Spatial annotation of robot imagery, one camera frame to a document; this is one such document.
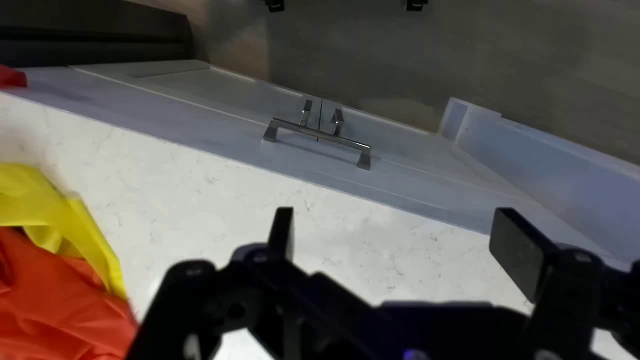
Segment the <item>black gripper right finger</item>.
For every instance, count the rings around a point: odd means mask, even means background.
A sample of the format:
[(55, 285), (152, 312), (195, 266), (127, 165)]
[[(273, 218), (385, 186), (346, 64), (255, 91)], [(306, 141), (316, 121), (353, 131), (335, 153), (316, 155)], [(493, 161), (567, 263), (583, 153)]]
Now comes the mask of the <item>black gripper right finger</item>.
[(534, 301), (543, 292), (548, 266), (559, 255), (559, 246), (518, 209), (499, 208), (490, 229), (490, 254)]

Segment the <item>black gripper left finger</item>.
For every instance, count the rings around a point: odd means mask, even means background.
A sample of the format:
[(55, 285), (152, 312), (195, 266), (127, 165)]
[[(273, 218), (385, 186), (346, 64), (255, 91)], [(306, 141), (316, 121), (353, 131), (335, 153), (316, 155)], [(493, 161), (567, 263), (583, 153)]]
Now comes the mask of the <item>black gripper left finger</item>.
[(279, 208), (273, 219), (268, 248), (279, 257), (292, 257), (294, 252), (294, 209)]

